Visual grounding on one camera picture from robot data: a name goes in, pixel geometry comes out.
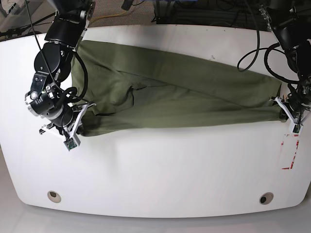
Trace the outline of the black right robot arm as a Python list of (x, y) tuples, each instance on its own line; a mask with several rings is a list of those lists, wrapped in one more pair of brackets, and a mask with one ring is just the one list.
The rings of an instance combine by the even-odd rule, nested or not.
[[(73, 141), (86, 109), (93, 105), (85, 99), (88, 72), (77, 53), (92, 18), (93, 0), (51, 0), (55, 18), (34, 61), (35, 74), (30, 91), (25, 95), (29, 111), (46, 118), (50, 124), (41, 133), (55, 127), (65, 142)], [(76, 59), (83, 70), (83, 88), (61, 88)]]

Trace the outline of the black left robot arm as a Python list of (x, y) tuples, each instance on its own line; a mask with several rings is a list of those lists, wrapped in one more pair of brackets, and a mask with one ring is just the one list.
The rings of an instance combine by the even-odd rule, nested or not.
[[(311, 109), (311, 23), (298, 15), (294, 0), (260, 1), (259, 12), (277, 40), (266, 48), (265, 68), (290, 90), (286, 100), (274, 98), (274, 101), (281, 107), (280, 117), (300, 129), (306, 120), (304, 112)], [(277, 47), (282, 48), (289, 68), (297, 74), (296, 81), (276, 74), (269, 67), (268, 56)]]

